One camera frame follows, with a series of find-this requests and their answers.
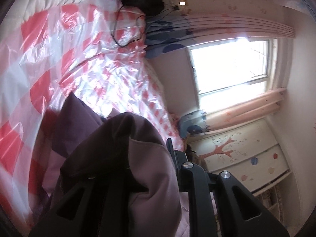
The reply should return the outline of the lilac and purple padded jacket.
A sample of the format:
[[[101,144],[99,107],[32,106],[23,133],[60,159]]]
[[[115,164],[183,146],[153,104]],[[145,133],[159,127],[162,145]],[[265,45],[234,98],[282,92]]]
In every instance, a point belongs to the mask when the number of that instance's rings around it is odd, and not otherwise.
[[[65,158],[31,236],[188,236],[189,205],[161,135],[144,117],[102,119],[70,94],[53,151]]]

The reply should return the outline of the tree painted white cabinet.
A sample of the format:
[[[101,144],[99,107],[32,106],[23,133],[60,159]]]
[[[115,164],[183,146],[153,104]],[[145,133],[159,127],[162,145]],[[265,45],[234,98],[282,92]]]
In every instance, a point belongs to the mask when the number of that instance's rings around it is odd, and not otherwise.
[[[191,142],[209,172],[230,172],[280,221],[284,221],[278,183],[290,174],[283,151],[265,119]]]

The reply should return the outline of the blue patterned pink curtain right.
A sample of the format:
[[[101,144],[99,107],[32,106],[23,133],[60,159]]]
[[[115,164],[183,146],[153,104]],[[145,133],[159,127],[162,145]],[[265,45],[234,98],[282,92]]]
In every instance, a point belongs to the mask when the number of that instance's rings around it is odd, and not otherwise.
[[[221,131],[266,117],[280,109],[285,91],[285,88],[270,90],[254,99],[218,112],[206,113],[197,110],[186,114],[178,121],[179,136],[186,139],[189,136]]]

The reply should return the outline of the blue patterned pink curtain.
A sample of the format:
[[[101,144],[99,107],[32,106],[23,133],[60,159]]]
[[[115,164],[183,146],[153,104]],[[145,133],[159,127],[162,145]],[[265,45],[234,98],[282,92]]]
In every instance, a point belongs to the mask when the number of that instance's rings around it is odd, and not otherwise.
[[[266,117],[280,109],[285,91],[285,88],[270,90],[254,99],[218,112],[206,113],[197,110],[186,114],[178,121],[179,136],[186,139],[189,136],[221,131]]]
[[[146,22],[146,58],[193,45],[237,38],[295,37],[292,27],[268,19],[234,14],[165,16]]]

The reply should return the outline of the window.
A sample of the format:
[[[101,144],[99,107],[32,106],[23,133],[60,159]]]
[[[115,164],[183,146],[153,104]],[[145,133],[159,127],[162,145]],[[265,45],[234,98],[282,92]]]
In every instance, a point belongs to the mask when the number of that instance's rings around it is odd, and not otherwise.
[[[199,109],[213,113],[249,101],[271,89],[277,39],[236,38],[187,50]]]

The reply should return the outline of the blue patterned pink curtain left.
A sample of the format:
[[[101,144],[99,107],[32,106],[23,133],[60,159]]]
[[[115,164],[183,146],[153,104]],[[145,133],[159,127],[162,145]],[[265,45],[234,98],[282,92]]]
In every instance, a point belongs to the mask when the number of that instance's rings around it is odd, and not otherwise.
[[[165,16],[146,22],[146,58],[193,45],[237,38],[295,37],[292,27],[268,19],[234,14]]]

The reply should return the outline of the red white checkered bed cover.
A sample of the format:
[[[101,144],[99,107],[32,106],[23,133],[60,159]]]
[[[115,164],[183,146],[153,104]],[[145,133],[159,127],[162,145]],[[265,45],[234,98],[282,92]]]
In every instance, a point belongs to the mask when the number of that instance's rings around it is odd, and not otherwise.
[[[74,93],[95,113],[147,118],[184,148],[145,58],[145,18],[120,0],[89,0],[32,16],[1,43],[1,208],[27,236],[63,163],[51,143]]]

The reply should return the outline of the wall power socket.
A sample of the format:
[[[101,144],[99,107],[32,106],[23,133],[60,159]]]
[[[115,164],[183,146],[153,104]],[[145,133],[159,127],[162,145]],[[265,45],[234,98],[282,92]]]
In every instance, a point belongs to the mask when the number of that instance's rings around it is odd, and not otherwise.
[[[187,0],[169,0],[170,5],[175,10],[182,10],[187,7]]]

